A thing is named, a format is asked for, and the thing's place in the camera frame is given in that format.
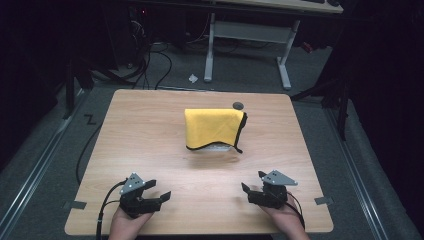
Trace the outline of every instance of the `folded towel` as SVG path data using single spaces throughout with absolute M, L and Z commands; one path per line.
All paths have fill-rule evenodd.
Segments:
M 198 150 L 211 144 L 224 143 L 239 153 L 237 143 L 247 114 L 235 109 L 186 109 L 186 146 Z

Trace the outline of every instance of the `wooden table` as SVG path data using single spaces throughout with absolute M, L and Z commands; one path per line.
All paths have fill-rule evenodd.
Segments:
M 239 148 L 227 152 L 190 151 L 185 146 L 184 109 L 232 108 L 248 115 Z M 290 98 L 283 94 L 118 90 L 110 104 L 65 226 L 70 235 L 95 235 L 97 216 L 109 189 L 136 172 L 157 180 L 145 198 L 172 191 L 171 199 L 140 234 L 277 233 L 270 218 L 247 201 L 241 182 L 259 188 L 258 170 L 279 170 L 296 180 L 288 186 L 300 201 L 307 232 L 329 232 L 333 223 Z M 116 189 L 109 200 L 119 199 Z M 118 203 L 105 209 L 103 233 Z

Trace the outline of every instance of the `white desk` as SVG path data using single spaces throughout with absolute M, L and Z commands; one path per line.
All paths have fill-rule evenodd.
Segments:
M 333 7 L 327 2 L 324 4 L 313 3 L 301 0 L 216 0 L 215 2 L 247 4 L 261 7 L 283 8 L 296 11 L 313 11 L 321 13 L 342 13 L 343 9 Z M 215 21 L 215 14 L 211 14 L 209 30 L 209 47 L 206 56 L 204 81 L 212 81 L 213 75 L 213 46 L 216 37 L 234 38 L 242 40 L 262 41 L 284 44 L 281 55 L 277 57 L 277 65 L 280 70 L 281 81 L 286 90 L 291 89 L 290 79 L 287 74 L 286 61 L 290 53 L 294 38 L 299 27 L 300 21 L 293 23 L 292 27 L 272 27 L 227 21 Z

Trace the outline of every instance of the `human arm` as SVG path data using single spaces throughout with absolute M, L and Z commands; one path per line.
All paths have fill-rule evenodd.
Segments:
M 290 194 L 287 194 L 287 199 L 288 204 L 293 207 L 296 206 Z M 278 229 L 286 234 L 290 240 L 309 240 L 298 214 L 290 207 L 284 205 L 280 209 L 263 206 L 260 206 L 260 208 L 272 218 Z
M 118 207 L 110 225 L 109 240 L 134 240 L 152 216 L 153 213 L 145 213 L 133 219 Z

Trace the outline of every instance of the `table leg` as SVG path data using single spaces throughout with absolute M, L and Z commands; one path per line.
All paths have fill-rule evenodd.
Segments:
M 283 82 L 283 88 L 285 90 L 291 89 L 289 75 L 287 74 L 286 61 L 290 53 L 290 49 L 293 45 L 294 38 L 296 37 L 297 29 L 299 28 L 300 20 L 296 20 L 293 24 L 293 27 L 288 36 L 286 43 L 286 48 L 284 50 L 283 56 L 277 58 L 278 68 L 280 70 L 281 81 Z
M 209 47 L 208 55 L 206 56 L 206 66 L 205 66 L 205 82 L 212 81 L 212 71 L 213 71 L 213 40 L 215 37 L 215 13 L 211 13 L 211 23 L 209 27 Z

